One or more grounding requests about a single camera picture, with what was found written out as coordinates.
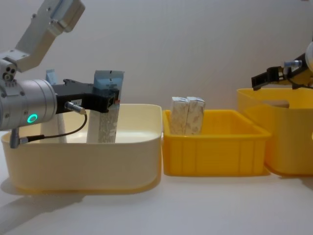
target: white wall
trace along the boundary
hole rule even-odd
[[[0,50],[13,48],[43,0],[0,1]],[[123,70],[124,103],[168,108],[172,96],[201,96],[235,108],[250,77],[302,54],[313,8],[300,0],[84,0],[75,30],[38,68],[18,79],[93,82],[95,70]]]

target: plastic container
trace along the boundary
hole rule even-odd
[[[84,117],[64,114],[66,131]],[[9,147],[2,137],[10,180],[29,192],[78,190],[133,193],[155,187],[161,174],[162,111],[155,105],[122,104],[116,143],[86,144],[87,125],[68,143],[28,143]],[[21,136],[37,135],[40,124],[23,127]]]
[[[268,104],[273,100],[287,101],[289,108]],[[266,146],[266,165],[271,171],[313,175],[311,89],[239,89],[238,106],[245,116],[272,133]]]
[[[233,110],[204,111],[201,135],[171,135],[163,111],[164,173],[177,176],[262,175],[270,134]]]

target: cream plastic bin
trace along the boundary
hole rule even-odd
[[[64,114],[65,129],[77,129],[84,117]],[[9,147],[2,137],[11,182],[29,192],[78,190],[133,193],[160,181],[162,111],[159,106],[122,104],[116,143],[86,144],[88,125],[67,136],[68,143],[28,143]],[[23,127],[20,135],[40,133],[40,124]]]

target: green led light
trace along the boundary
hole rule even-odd
[[[37,114],[32,114],[28,117],[27,122],[28,123],[33,123],[34,121],[36,121],[38,119],[38,115]]]

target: white table surface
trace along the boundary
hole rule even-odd
[[[312,235],[313,178],[162,175],[134,195],[24,195],[0,150],[0,235]]]

